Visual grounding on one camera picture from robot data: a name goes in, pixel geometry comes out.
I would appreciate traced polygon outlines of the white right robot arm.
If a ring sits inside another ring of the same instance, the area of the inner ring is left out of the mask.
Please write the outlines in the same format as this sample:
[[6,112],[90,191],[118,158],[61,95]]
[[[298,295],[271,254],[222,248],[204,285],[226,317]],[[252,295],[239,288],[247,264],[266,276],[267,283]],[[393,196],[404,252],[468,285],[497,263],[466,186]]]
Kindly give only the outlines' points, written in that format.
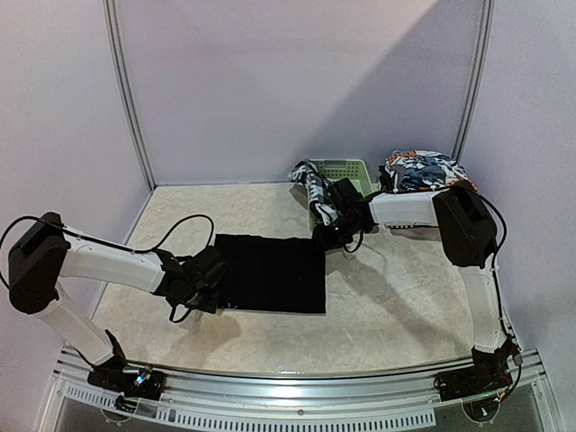
[[472,314],[473,350],[494,355],[508,339],[498,286],[497,225],[485,201],[463,183],[437,191],[373,193],[346,198],[335,220],[319,224],[312,238],[328,251],[343,248],[356,234],[376,226],[433,227],[449,262],[463,279]]

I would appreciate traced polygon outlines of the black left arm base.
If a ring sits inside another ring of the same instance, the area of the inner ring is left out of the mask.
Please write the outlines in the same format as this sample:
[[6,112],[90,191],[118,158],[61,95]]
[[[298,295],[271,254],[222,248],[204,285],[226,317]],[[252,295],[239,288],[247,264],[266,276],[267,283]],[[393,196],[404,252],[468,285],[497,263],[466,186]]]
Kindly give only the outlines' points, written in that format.
[[106,330],[112,342],[112,357],[103,364],[92,365],[87,382],[107,391],[122,393],[125,398],[159,401],[166,375],[144,366],[129,366],[116,337]]

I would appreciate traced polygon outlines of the black t-shirt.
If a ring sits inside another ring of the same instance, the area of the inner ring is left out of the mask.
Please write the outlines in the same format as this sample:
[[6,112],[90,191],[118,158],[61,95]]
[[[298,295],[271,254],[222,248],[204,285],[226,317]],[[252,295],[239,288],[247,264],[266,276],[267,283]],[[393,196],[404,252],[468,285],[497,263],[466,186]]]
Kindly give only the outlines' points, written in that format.
[[325,251],[312,239],[219,234],[214,246],[229,265],[221,309],[326,313]]

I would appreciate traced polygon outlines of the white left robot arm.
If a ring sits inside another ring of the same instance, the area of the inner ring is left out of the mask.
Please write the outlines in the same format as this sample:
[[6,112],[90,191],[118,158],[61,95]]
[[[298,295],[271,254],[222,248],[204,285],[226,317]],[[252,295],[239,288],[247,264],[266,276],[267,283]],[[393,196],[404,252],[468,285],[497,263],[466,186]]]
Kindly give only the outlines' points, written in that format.
[[127,390],[134,373],[113,334],[99,328],[72,301],[64,279],[118,284],[166,300],[173,311],[214,312],[218,285],[228,271],[212,244],[193,256],[162,248],[138,249],[74,229],[59,214],[24,215],[10,224],[31,226],[11,246],[1,277],[11,305],[43,321],[68,342],[116,391]]

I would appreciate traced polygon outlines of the black white patterned garment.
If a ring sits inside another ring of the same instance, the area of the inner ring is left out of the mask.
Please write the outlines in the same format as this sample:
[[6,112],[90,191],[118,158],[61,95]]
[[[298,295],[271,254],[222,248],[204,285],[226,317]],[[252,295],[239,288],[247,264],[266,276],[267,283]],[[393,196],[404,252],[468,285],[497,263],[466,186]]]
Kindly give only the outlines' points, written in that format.
[[331,182],[314,163],[309,160],[299,162],[289,173],[288,180],[306,189],[310,212],[322,225],[328,226],[337,219],[338,211],[329,198]]

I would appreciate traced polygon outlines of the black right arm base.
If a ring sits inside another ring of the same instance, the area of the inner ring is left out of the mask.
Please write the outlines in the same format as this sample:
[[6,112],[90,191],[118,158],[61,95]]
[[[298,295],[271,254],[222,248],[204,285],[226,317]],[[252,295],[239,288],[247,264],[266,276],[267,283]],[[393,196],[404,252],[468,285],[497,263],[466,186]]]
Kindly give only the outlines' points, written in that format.
[[518,386],[523,358],[521,348],[511,339],[493,352],[472,349],[472,365],[439,373],[433,385],[441,401],[450,401],[495,392],[504,392],[495,399],[502,403]]

